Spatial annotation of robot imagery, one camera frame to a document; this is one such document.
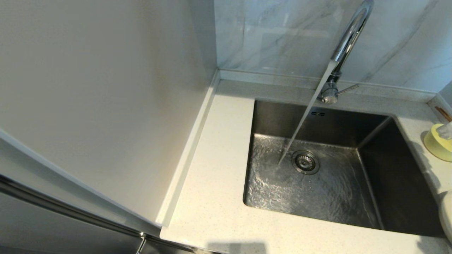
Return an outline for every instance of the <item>drain strainer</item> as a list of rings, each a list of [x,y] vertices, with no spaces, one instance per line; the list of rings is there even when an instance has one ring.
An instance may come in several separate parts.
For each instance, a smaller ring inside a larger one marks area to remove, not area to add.
[[[317,157],[311,152],[303,150],[292,154],[292,165],[303,174],[315,174],[320,168]]]

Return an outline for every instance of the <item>refrigerator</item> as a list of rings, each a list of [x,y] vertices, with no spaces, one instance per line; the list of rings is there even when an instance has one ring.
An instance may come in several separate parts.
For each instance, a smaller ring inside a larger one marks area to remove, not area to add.
[[[186,254],[194,248],[90,214],[0,175],[2,254]]]

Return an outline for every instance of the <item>white wall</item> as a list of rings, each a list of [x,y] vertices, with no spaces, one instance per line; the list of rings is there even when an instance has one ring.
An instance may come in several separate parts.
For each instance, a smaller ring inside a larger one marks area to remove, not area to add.
[[[452,82],[450,82],[446,87],[444,87],[439,94],[442,98],[449,104],[452,108]]]
[[[213,2],[0,9],[1,136],[154,220],[216,69]]]
[[[215,0],[218,66],[317,77],[362,0]],[[375,0],[341,80],[439,92],[452,80],[452,1]]]

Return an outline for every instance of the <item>tissue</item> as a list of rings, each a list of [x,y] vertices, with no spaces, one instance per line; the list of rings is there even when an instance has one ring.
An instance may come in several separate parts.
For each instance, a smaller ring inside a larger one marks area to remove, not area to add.
[[[452,122],[444,124],[436,129],[440,138],[445,140],[452,139]]]

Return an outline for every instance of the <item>refrigerator door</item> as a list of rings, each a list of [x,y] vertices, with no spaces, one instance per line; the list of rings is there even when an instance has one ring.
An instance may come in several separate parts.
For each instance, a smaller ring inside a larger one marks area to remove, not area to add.
[[[135,254],[132,236],[0,193],[0,253]]]
[[[140,254],[189,254],[191,248],[179,244],[169,243],[163,240],[154,241],[147,239]]]
[[[55,173],[1,138],[0,174],[35,192],[87,213],[146,234],[160,233],[156,226]]]

